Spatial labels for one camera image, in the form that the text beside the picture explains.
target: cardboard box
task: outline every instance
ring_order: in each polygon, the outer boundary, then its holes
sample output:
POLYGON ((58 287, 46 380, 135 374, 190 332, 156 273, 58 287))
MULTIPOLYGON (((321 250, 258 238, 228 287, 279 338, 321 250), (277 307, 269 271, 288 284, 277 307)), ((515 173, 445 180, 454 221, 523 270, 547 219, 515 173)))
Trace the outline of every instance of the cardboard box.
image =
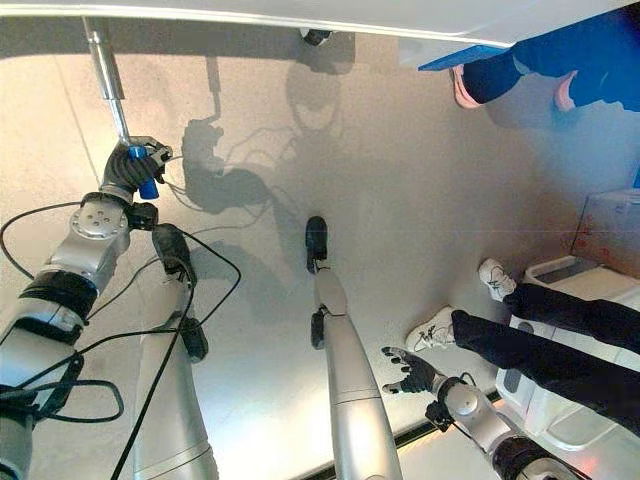
POLYGON ((640 278, 640 188, 589 195, 571 254, 640 278))

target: gray floor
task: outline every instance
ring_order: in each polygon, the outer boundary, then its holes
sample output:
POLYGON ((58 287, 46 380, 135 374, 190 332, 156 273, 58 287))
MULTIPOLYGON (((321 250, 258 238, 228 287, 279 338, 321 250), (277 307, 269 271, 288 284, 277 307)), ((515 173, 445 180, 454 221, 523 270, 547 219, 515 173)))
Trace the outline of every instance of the gray floor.
MULTIPOLYGON (((640 116, 598 103, 561 115, 557 80, 535 75, 475 111, 452 100, 446 72, 396 65, 396 39, 338 34, 321 49, 296 31, 184 22, 112 22, 134 134, 182 155, 161 187, 163 221, 228 255, 244 273, 206 326, 194 369, 221 478, 289 479, 332 458, 324 356, 309 345, 312 279, 306 219, 321 213, 331 254, 379 382, 379 354, 449 303, 503 319, 476 279, 492 255, 514 273, 567 253, 585 195, 625 187, 638 168, 640 116)), ((79 20, 3 20, 3 219, 96 188, 114 141, 79 20)), ((68 211, 16 225, 8 241, 31 270, 64 235, 68 211)), ((152 255, 134 234, 108 298, 152 255)), ((232 273, 202 249, 196 311, 232 273)), ((80 344, 164 316, 159 269, 86 329, 80 344)), ((26 284, 2 262, 2 305, 26 284)), ((32 477, 104 478, 132 422, 138 341, 107 344, 86 377, 115 381, 125 417, 104 426, 45 422, 32 477)), ((428 352, 492 388, 495 370, 456 348, 428 352)), ((426 395, 385 398, 395 431, 421 422, 426 395)), ((68 411, 110 408, 78 393, 68 411)))

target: person's leg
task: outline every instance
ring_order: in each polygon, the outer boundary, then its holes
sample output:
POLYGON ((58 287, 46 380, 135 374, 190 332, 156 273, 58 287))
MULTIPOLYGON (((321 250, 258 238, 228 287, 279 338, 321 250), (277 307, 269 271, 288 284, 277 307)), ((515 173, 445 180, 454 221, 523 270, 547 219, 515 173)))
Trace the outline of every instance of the person's leg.
POLYGON ((495 100, 511 90, 521 76, 510 51, 466 63, 462 70, 466 91, 480 104, 495 100))
POLYGON ((609 71, 620 58, 637 56, 637 27, 630 8, 621 8, 516 43, 513 56, 541 75, 561 77, 573 70, 609 71))
POLYGON ((640 354, 640 312, 607 300, 585 301, 540 285, 518 284, 502 300, 516 317, 590 335, 640 354))
POLYGON ((625 110, 640 112, 640 86, 637 79, 640 76, 640 48, 635 58, 635 64, 621 62, 601 78, 598 88, 599 99, 606 103, 622 103, 625 110))
POLYGON ((456 344, 540 387, 580 403, 640 436, 640 373, 546 338, 472 317, 451 315, 456 344))

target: pink shoe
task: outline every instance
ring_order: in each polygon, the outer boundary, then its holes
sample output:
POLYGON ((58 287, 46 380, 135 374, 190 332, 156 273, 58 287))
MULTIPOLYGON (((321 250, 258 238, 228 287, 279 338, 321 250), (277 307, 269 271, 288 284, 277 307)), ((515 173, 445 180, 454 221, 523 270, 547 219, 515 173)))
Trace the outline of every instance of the pink shoe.
POLYGON ((451 69, 451 81, 453 82, 453 95, 456 103, 462 108, 478 108, 481 103, 476 102, 469 92, 467 92, 464 82, 462 81, 464 65, 456 65, 451 69))
POLYGON ((556 102, 556 107, 561 112, 568 112, 569 110, 573 110, 576 108, 576 104, 573 99, 569 96, 569 87, 571 86, 571 82, 573 77, 577 75, 578 71, 574 70, 569 75, 567 75, 564 80, 558 85, 558 89, 556 90, 556 94, 553 99, 556 102))

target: blue handle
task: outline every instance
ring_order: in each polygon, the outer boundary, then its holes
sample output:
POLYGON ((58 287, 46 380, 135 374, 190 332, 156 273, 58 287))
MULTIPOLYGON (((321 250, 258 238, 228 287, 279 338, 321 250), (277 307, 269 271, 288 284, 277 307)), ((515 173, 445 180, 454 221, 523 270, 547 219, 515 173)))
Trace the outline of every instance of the blue handle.
MULTIPOLYGON (((136 158, 144 158, 147 156, 147 149, 140 146, 129 147, 129 156, 135 162, 136 158)), ((153 178, 150 178, 138 189, 140 192, 140 198, 143 200, 153 200, 158 198, 160 194, 158 193, 158 187, 156 186, 156 182, 153 178)))

